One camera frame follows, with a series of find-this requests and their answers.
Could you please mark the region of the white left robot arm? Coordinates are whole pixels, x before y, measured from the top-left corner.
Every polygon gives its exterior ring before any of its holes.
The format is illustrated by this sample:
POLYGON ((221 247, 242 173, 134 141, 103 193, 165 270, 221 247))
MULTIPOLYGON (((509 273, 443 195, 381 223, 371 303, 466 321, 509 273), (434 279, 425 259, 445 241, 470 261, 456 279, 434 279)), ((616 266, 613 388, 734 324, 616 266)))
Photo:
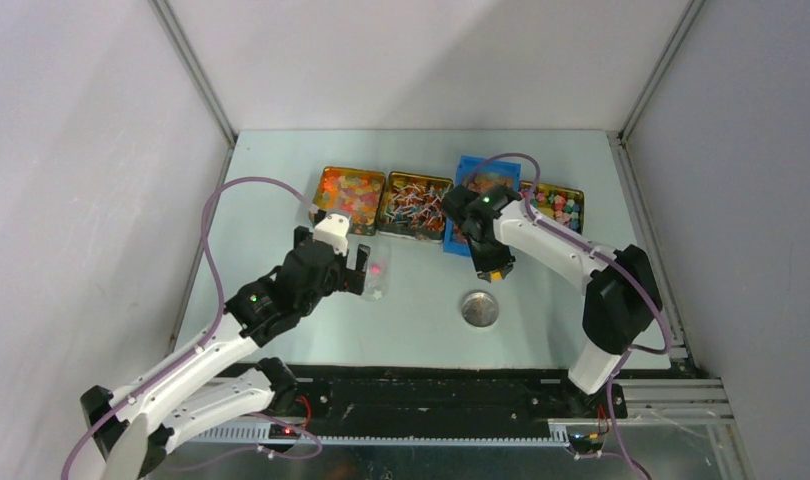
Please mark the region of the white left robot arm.
POLYGON ((360 296, 371 248, 350 253, 340 217, 299 226, 283 262, 222 302, 213 324, 182 350, 131 383, 96 385, 80 398, 106 479, 141 479, 190 439, 226 421, 268 411, 285 416, 297 403, 297 380, 278 358, 264 358, 225 384, 219 373, 295 328, 335 292, 360 296))

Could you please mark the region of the clear plastic jar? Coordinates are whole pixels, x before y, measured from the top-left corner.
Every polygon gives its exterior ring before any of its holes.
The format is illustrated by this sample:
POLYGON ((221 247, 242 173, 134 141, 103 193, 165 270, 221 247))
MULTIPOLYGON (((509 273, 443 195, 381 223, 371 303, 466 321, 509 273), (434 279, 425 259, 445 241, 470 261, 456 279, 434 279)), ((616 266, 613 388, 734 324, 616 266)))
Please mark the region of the clear plastic jar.
POLYGON ((392 252, 390 243, 384 238, 376 238, 369 244, 364 291, 361 298, 366 301, 382 299, 389 291, 392 252))

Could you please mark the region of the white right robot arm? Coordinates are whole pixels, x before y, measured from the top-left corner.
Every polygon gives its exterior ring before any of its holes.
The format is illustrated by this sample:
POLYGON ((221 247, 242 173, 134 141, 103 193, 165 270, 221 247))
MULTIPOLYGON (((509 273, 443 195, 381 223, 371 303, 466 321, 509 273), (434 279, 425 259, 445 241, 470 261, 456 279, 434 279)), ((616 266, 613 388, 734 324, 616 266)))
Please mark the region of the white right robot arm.
POLYGON ((568 371, 571 384, 562 392, 572 416, 587 418, 601 407, 601 388, 630 352, 641 350, 636 339, 652 323, 658 323, 663 336, 670 335, 651 263, 641 248, 614 249, 588 240, 504 185, 483 194, 455 186, 444 196, 442 210, 463 233, 480 279, 505 278, 514 267, 514 251, 520 251, 583 295, 587 340, 568 371))

